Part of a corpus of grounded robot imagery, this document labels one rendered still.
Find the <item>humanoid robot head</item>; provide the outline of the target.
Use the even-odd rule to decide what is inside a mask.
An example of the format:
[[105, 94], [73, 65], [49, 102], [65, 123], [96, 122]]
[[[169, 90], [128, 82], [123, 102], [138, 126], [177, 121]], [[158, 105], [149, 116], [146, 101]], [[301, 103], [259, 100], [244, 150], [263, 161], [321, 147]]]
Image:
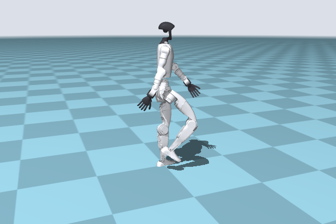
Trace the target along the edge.
[[[165, 41], [168, 42], [168, 40], [172, 39], [172, 35], [171, 35], [171, 30], [174, 28], [175, 26], [172, 23], [169, 22], [162, 22], [159, 25], [159, 29], [162, 29], [165, 33], [169, 31], [169, 37], [165, 37], [162, 38], [162, 41], [159, 44], [164, 44]], [[169, 43], [168, 43], [169, 44]]]

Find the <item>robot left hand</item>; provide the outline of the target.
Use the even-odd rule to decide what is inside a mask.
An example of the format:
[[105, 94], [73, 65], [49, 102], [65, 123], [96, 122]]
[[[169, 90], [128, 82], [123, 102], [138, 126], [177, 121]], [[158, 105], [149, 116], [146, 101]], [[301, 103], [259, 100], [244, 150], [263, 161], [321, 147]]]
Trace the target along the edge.
[[[193, 94], [195, 95], [195, 93], [197, 94], [197, 92], [200, 94], [200, 92], [196, 89], [196, 88], [200, 89], [200, 87], [191, 84], [191, 82], [190, 82], [189, 79], [188, 79], [188, 81], [189, 81], [189, 84], [188, 84], [188, 85], [186, 85], [184, 82], [183, 82], [183, 83], [186, 85], [186, 87], [188, 87], [188, 90], [189, 90], [189, 92], [191, 93], [192, 97], [194, 97]], [[197, 91], [197, 92], [196, 92], [196, 91]], [[194, 93], [194, 92], [195, 92], [195, 93]], [[193, 93], [193, 94], [192, 94], [192, 93]], [[198, 95], [198, 94], [197, 94], [197, 95]], [[199, 95], [198, 95], [198, 96], [199, 96]], [[195, 97], [196, 97], [196, 95], [195, 95]]]

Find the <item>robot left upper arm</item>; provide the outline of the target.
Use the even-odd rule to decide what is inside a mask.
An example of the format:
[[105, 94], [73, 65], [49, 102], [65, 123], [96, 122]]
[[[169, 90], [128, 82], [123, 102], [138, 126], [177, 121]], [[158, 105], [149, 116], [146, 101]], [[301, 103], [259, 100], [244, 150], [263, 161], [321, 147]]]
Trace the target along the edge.
[[174, 63], [173, 62], [173, 65], [172, 65], [172, 70], [177, 70], [179, 67], [178, 67], [178, 65], [177, 65], [177, 63]]

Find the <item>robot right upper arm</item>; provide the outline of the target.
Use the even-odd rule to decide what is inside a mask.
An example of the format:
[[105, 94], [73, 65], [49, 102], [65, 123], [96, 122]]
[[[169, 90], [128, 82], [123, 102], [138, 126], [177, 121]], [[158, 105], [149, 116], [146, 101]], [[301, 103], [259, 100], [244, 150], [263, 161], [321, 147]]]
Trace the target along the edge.
[[[160, 57], [159, 57], [159, 63], [158, 63], [158, 66], [157, 66], [157, 72], [160, 70], [160, 69], [163, 69], [164, 66], [166, 65], [166, 62], [167, 62], [167, 58], [170, 54], [170, 47], [168, 46], [162, 46], [161, 49], [160, 49]], [[163, 77], [166, 76], [166, 72], [165, 72], [165, 75]]]

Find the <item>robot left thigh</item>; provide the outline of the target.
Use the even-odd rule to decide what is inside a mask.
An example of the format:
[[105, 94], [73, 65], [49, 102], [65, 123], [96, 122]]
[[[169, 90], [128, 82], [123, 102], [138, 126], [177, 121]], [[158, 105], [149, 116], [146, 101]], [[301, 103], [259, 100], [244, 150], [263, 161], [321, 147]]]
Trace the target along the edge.
[[157, 127], [157, 132], [164, 135], [168, 132], [170, 121], [171, 121], [171, 104], [167, 103], [165, 100], [161, 100], [155, 95], [156, 101], [161, 102], [160, 104], [160, 115], [162, 119], [162, 124]]

